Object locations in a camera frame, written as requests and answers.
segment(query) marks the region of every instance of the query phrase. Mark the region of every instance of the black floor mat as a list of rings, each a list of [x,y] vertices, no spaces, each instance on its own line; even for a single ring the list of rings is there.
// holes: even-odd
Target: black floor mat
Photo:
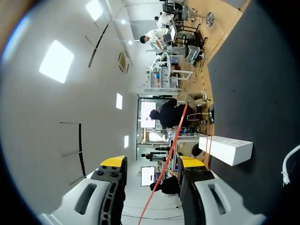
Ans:
[[[231,167],[213,157],[211,170],[243,196],[248,210],[269,215],[283,185],[282,162],[300,144],[296,57],[254,0],[208,66],[215,135],[254,143],[251,160]]]

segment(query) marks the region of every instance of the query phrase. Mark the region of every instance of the monitor screen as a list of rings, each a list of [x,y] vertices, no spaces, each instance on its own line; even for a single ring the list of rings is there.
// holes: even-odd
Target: monitor screen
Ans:
[[[142,167],[141,171],[141,186],[150,186],[155,180],[155,166]]]
[[[142,102],[141,105],[141,128],[154,128],[155,120],[150,118],[150,112],[156,109],[155,102]]]
[[[155,21],[156,28],[162,28],[164,25],[160,21]]]
[[[176,35],[176,29],[174,26],[171,27],[171,37],[172,40],[175,40],[175,35]]]
[[[169,41],[172,41],[171,34],[165,34],[165,35],[163,35],[163,43],[167,43]]]

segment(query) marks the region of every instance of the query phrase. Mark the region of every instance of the white box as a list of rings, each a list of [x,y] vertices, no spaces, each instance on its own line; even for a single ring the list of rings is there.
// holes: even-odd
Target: white box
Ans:
[[[213,157],[216,157],[228,165],[237,165],[251,158],[253,142],[213,136],[210,149],[210,138],[209,136],[207,141],[207,137],[199,137],[199,148],[208,153],[210,151]]]

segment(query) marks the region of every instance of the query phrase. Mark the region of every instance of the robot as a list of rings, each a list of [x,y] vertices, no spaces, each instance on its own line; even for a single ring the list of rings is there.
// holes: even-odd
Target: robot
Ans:
[[[178,168],[185,225],[258,225],[265,220],[245,209],[242,197],[201,161],[179,156]],[[127,157],[109,158],[66,193],[57,210],[39,218],[46,225],[121,225],[126,183]]]

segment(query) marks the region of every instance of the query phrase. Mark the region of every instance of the red cable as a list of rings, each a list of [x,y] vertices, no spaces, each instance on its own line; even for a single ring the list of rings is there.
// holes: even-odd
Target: red cable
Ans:
[[[152,191],[152,193],[151,193],[151,195],[150,195],[150,197],[149,197],[149,199],[148,199],[148,201],[147,201],[147,203],[146,203],[146,205],[145,205],[144,210],[142,211],[142,215],[141,215],[140,220],[139,220],[139,225],[140,225],[141,220],[142,220],[142,217],[143,217],[143,215],[144,215],[144,213],[145,213],[145,211],[146,211],[146,209],[147,209],[147,207],[148,207],[148,205],[149,205],[149,202],[150,202],[150,200],[151,200],[151,198],[152,198],[152,196],[153,196],[153,194],[154,194],[154,192],[155,192],[155,190],[156,190],[156,188],[157,188],[157,186],[158,186],[160,180],[162,179],[163,174],[165,173],[165,169],[167,168],[167,166],[168,166],[168,164],[169,164],[169,161],[170,161],[171,155],[173,154],[173,150],[174,150],[175,144],[176,144],[176,142],[177,142],[177,138],[178,138],[178,135],[179,135],[179,132],[180,132],[180,129],[181,129],[181,125],[182,125],[182,123],[183,123],[184,116],[185,116],[185,114],[186,114],[187,108],[188,108],[188,102],[186,102],[186,106],[184,107],[183,114],[182,114],[182,117],[181,117],[179,126],[178,126],[178,128],[177,128],[177,131],[176,131],[176,135],[175,135],[175,138],[174,138],[174,142],[173,142],[173,144],[172,144],[172,147],[171,147],[171,150],[170,150],[170,152],[169,152],[168,158],[167,158],[167,160],[166,160],[166,162],[165,162],[165,166],[164,166],[162,172],[160,173],[160,176],[159,176],[159,178],[158,178],[158,180],[157,180],[157,182],[156,182],[156,184],[155,184],[155,186],[154,186],[154,188],[153,188],[153,191]]]

